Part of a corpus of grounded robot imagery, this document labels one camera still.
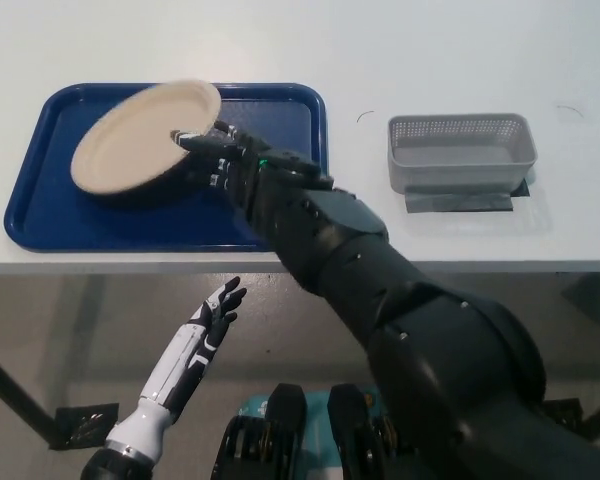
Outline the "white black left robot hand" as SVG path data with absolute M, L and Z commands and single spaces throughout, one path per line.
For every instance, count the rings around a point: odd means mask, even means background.
M 236 309 L 247 293 L 232 278 L 215 290 L 182 324 L 163 351 L 140 397 L 168 410 L 173 421 L 182 414 L 237 319 Z

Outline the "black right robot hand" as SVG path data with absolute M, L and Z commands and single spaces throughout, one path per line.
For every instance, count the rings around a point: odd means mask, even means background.
M 172 142 L 185 151 L 178 168 L 188 188 L 228 190 L 251 156 L 271 148 L 264 139 L 222 120 L 205 132 L 172 130 Z

